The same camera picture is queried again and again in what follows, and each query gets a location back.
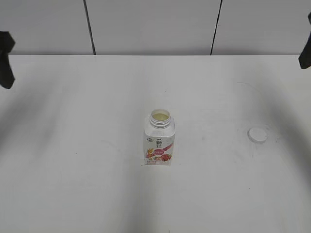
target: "bottle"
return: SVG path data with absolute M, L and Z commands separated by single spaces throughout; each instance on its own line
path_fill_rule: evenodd
M 164 109 L 154 109 L 145 118 L 144 156 L 146 165 L 171 165 L 175 122 Z

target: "white table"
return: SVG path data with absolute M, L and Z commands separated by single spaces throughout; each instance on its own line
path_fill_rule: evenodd
M 262 77 L 299 103 L 311 70 L 297 57 L 10 61 L 16 82 L 0 90 L 0 232 L 311 232 L 311 177 L 273 128 L 262 145 L 247 138 L 260 120 L 241 104 L 242 83 Z M 143 119 L 154 108 L 176 121 L 172 166 L 143 165 Z

